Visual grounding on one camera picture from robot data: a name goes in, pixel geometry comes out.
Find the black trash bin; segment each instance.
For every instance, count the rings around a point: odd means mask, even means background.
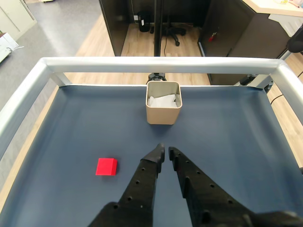
[[[140,32],[148,32],[151,26],[151,13],[148,11],[138,12],[138,23]]]

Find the tissue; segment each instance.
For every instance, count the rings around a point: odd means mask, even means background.
[[[150,97],[147,101],[147,105],[150,107],[177,107],[176,95],[167,95],[158,98]]]

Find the beige cup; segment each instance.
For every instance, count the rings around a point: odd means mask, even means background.
[[[150,107],[147,105],[148,99],[176,95],[177,107]],[[174,81],[150,81],[146,89],[146,114],[149,124],[174,124],[178,118],[182,107],[182,97],[180,85]]]

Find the white cabinet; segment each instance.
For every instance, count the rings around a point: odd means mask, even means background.
[[[17,40],[36,20],[22,0],[0,0],[0,31],[7,32]]]

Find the red block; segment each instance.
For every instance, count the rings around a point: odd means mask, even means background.
[[[99,158],[96,175],[116,175],[117,163],[114,158]]]

